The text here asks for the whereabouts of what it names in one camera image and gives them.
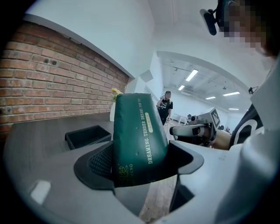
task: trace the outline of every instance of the black container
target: black container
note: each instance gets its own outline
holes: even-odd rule
[[[67,132],[65,140],[71,150],[78,149],[86,145],[106,142],[111,140],[111,133],[101,128],[99,125]]]

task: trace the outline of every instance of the flower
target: flower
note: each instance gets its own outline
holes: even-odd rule
[[[122,92],[121,92],[120,90],[116,89],[116,88],[112,88],[112,89],[111,89],[111,92],[112,92],[112,94],[111,94],[112,101],[116,102],[117,96],[118,96],[119,94],[121,94]]]
[[[116,88],[112,88],[111,91],[114,93],[114,92],[118,92],[118,89]]]

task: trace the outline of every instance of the fluorescent light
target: fluorescent light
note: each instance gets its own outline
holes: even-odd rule
[[[180,86],[179,90],[182,90],[185,86]]]
[[[240,92],[227,93],[227,94],[223,94],[223,96],[231,96],[231,95],[236,95],[236,94],[240,94]]]
[[[189,77],[187,77],[186,81],[189,82],[196,75],[196,73],[198,73],[198,70],[192,70],[191,74],[189,75]]]

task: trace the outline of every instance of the floor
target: floor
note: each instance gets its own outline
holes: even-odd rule
[[[169,128],[172,126],[178,126],[178,121],[170,121],[168,125],[165,124],[164,130],[168,141],[174,140],[174,137],[169,134]],[[176,179],[177,175],[150,184],[145,204],[139,214],[140,219],[151,223],[169,213]]]

